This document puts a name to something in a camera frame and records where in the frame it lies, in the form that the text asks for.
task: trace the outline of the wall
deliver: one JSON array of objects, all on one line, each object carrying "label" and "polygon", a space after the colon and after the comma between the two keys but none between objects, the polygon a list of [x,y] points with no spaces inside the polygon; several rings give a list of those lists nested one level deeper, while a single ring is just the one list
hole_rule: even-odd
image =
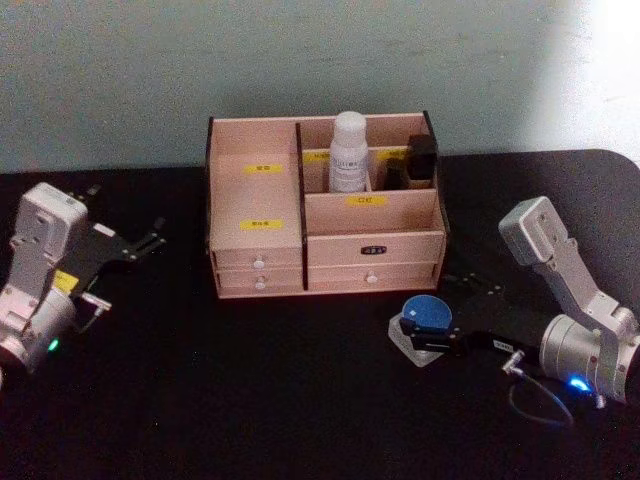
[{"label": "wall", "polygon": [[427,108],[445,153],[640,160],[632,0],[360,3],[4,2],[0,171],[197,164],[210,114],[345,109]]}]

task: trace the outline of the cable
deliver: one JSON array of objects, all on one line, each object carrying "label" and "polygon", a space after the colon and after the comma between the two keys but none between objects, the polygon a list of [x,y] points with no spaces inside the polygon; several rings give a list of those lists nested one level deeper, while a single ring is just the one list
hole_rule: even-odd
[{"label": "cable", "polygon": [[89,323],[87,323],[84,327],[82,327],[80,330],[78,330],[78,334],[82,335],[84,332],[89,330],[89,327],[91,325],[93,325],[93,322],[95,322],[98,319],[99,316],[100,315],[95,315],[94,314],[93,317],[91,317],[91,320],[89,320]]},{"label": "cable", "polygon": [[569,428],[573,427],[573,425],[575,423],[575,421],[573,419],[573,415],[571,414],[571,412],[569,411],[567,406],[562,402],[562,400],[560,400],[553,392],[551,392],[551,390],[549,390],[547,387],[542,385],[537,380],[531,378],[526,373],[522,372],[522,374],[520,374],[519,377],[524,379],[525,381],[527,381],[529,383],[532,383],[533,385],[538,387],[540,390],[542,390],[545,394],[547,394],[547,396],[549,396],[549,398],[551,398],[551,400],[553,400],[555,402],[555,404],[560,407],[560,409],[562,410],[562,413],[564,413],[564,415],[567,417],[567,421],[562,422],[560,420],[553,420],[551,418],[538,417],[536,415],[531,415],[530,413],[527,413],[527,412],[521,410],[520,408],[518,408],[516,406],[515,402],[513,401],[513,392],[515,391],[516,385],[517,385],[516,383],[514,383],[509,388],[509,406],[518,415],[521,415],[522,417],[526,418],[527,420],[531,420],[533,422],[541,423],[543,425],[550,425],[550,426],[553,426],[553,427],[569,427]]}]

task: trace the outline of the drawer knob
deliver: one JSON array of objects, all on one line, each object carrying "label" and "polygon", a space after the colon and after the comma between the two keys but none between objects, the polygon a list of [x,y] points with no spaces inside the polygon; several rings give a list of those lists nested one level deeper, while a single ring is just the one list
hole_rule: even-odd
[{"label": "drawer knob", "polygon": [[258,255],[256,259],[253,261],[253,268],[256,270],[262,270],[264,268],[264,260],[262,256]]},{"label": "drawer knob", "polygon": [[375,273],[369,272],[367,273],[367,283],[378,283],[378,277]]},{"label": "drawer knob", "polygon": [[264,290],[267,286],[266,280],[264,277],[258,277],[256,280],[256,290]]}]

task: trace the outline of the small drawer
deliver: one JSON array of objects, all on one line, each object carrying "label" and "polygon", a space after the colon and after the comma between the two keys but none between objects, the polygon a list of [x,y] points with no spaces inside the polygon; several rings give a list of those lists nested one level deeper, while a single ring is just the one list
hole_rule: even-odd
[{"label": "small drawer", "polygon": [[312,267],[309,269],[309,284],[313,287],[349,282],[348,288],[376,289],[384,287],[389,281],[392,281],[394,286],[398,286],[399,281],[406,280],[407,285],[413,286],[416,279],[422,279],[426,285],[433,275],[434,267],[435,264],[430,262]]},{"label": "small drawer", "polygon": [[309,266],[436,263],[443,240],[440,231],[310,236]]},{"label": "small drawer", "polygon": [[218,250],[214,252],[218,270],[265,270],[281,267],[301,267],[300,248],[265,248]]},{"label": "small drawer", "polygon": [[249,293],[265,293],[274,287],[299,287],[302,289],[302,268],[263,270],[260,272],[221,270],[217,272],[220,286],[242,288]]}]

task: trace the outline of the blue indicator light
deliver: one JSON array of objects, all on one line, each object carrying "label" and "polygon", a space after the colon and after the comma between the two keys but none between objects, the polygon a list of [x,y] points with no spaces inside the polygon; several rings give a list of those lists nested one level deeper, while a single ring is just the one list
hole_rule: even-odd
[{"label": "blue indicator light", "polygon": [[587,382],[585,382],[584,380],[582,380],[579,377],[571,377],[569,379],[569,385],[571,385],[573,388],[577,388],[581,392],[590,392],[591,391],[591,388],[589,387]]}]

